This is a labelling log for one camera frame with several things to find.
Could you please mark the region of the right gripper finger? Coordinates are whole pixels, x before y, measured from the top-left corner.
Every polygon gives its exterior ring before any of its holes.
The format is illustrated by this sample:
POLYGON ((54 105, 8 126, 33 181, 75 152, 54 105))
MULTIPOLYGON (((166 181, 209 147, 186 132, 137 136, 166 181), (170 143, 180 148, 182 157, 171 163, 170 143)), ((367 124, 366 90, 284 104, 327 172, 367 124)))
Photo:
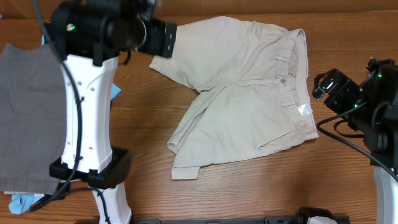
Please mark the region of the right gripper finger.
POLYGON ((336 85, 342 85, 347 81, 347 76, 336 68, 325 73, 318 74, 314 78, 314 89, 332 89, 336 85))
POLYGON ((314 88, 312 91, 312 96, 320 100, 326 93, 329 93, 331 89, 336 85, 334 80, 322 79, 314 81, 314 88))

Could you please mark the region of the beige shorts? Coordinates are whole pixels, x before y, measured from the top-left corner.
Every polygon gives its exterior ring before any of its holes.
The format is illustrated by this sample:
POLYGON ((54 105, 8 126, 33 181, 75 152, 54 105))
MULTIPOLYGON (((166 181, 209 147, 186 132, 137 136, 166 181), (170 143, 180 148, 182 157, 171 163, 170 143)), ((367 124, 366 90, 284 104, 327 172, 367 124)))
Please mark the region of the beige shorts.
POLYGON ((179 26, 172 56, 150 67, 198 92, 167 142, 173 180, 318 137, 302 29, 214 17, 179 26))

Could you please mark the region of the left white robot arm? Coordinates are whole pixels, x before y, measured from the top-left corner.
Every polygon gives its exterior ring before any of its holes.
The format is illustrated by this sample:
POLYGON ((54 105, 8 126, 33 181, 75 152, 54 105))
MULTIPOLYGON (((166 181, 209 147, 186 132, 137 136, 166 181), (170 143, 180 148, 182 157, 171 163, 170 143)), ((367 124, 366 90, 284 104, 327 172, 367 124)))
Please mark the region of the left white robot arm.
POLYGON ((109 140, 111 89, 119 54, 172 56, 177 25, 155 19, 157 2, 64 1, 45 40, 60 58, 66 93, 66 138, 49 172, 80 179, 95 196, 100 223, 132 223, 124 182, 132 155, 109 140))

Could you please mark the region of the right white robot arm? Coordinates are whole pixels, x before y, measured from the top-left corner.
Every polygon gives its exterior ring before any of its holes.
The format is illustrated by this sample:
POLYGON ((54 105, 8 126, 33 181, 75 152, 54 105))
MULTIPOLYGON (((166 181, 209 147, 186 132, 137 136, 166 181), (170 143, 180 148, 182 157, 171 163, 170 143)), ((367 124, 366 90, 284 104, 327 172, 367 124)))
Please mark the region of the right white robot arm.
POLYGON ((317 129, 355 149, 374 166, 377 223, 397 223, 397 64, 371 58, 368 77, 357 84, 332 69, 317 75, 312 95, 335 116, 317 129))

